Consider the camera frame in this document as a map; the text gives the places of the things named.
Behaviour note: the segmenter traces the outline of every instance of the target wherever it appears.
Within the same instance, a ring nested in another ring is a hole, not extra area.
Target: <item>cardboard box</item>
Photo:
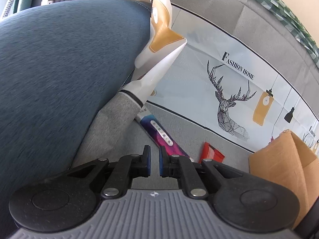
[[[299,199],[296,227],[319,196],[319,160],[292,131],[249,157],[250,173],[290,189]]]

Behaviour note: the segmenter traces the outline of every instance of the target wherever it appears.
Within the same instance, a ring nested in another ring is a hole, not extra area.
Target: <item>deer illustration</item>
[[[251,99],[256,92],[254,92],[253,95],[249,96],[250,93],[250,86],[249,86],[249,81],[248,81],[248,91],[246,94],[244,94],[242,97],[240,97],[241,93],[241,87],[239,88],[239,92],[237,95],[231,95],[228,100],[224,98],[223,95],[223,89],[221,87],[221,80],[223,80],[222,76],[218,82],[216,83],[216,76],[215,76],[215,71],[217,68],[223,66],[225,64],[213,67],[212,71],[209,72],[209,60],[207,62],[207,73],[209,80],[212,82],[214,87],[216,88],[217,91],[215,91],[216,98],[219,101],[219,107],[218,107],[218,113],[217,113],[217,119],[218,119],[218,125],[225,130],[226,132],[232,134],[233,136],[236,136],[237,138],[243,139],[247,141],[249,139],[248,132],[246,131],[245,128],[242,126],[238,125],[235,121],[233,121],[228,114],[228,108],[234,107],[236,105],[235,101],[248,101]]]

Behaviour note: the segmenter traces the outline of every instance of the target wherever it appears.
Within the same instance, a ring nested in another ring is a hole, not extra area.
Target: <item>pendant lamp illustration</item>
[[[262,126],[264,124],[264,120],[269,111],[272,102],[274,101],[274,96],[272,94],[272,90],[266,90],[261,94],[259,98],[258,104],[254,111],[253,121]]]
[[[287,121],[288,123],[290,123],[291,120],[292,120],[292,117],[293,117],[292,113],[293,113],[294,110],[295,110],[295,108],[292,107],[292,108],[291,108],[291,111],[289,111],[289,112],[286,114],[286,116],[284,117],[285,121]]]
[[[317,142],[315,143],[314,148],[312,148],[312,152],[313,152],[314,154],[315,154],[316,151],[317,151],[318,145],[319,145],[319,139],[318,139]]]

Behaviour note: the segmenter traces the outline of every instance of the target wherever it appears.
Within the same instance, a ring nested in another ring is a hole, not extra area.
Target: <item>green checkered curtain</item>
[[[282,0],[256,0],[267,10],[271,11],[287,30],[300,42],[308,51],[311,58],[319,68],[319,49],[310,36],[309,32],[302,25],[300,20],[285,5]]]

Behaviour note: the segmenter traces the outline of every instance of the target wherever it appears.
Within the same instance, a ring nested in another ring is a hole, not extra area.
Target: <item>paper bag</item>
[[[132,81],[122,88],[144,104],[175,61],[187,40],[171,30],[170,0],[151,0],[150,39],[135,60]]]
[[[319,196],[319,160],[292,131],[249,157],[250,173],[290,189],[299,199],[296,227]]]

